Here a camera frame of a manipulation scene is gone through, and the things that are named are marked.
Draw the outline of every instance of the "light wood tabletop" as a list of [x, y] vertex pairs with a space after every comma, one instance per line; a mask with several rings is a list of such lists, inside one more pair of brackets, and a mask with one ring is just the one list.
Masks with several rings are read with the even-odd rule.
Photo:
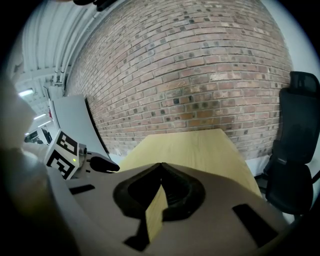
[[227, 177], [261, 197], [245, 160], [221, 129], [152, 134], [119, 164], [120, 171], [168, 163]]

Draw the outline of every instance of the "desk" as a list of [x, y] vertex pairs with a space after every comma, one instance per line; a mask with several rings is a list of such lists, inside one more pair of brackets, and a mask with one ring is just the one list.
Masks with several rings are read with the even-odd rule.
[[147, 136], [120, 163], [120, 171], [168, 163], [232, 179], [261, 197], [254, 176], [221, 129]]

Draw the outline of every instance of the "mesh headrest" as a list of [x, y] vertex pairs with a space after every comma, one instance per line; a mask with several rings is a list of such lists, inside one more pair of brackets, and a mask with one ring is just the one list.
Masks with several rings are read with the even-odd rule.
[[314, 74], [291, 71], [290, 77], [290, 93], [320, 98], [320, 84]]

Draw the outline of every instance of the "white ceiling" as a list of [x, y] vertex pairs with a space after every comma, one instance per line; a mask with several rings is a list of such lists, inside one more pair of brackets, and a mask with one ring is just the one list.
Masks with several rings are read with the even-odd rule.
[[49, 113], [49, 98], [63, 97], [65, 81], [80, 49], [106, 10], [70, 2], [43, 1], [32, 13], [12, 48], [7, 73], [37, 115]]

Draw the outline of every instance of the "brick wall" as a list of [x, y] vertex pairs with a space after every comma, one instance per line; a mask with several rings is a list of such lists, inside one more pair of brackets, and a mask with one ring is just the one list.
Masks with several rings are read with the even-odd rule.
[[246, 159], [279, 128], [291, 60], [255, 0], [128, 0], [83, 48], [67, 94], [84, 94], [111, 153], [145, 136], [221, 128]]

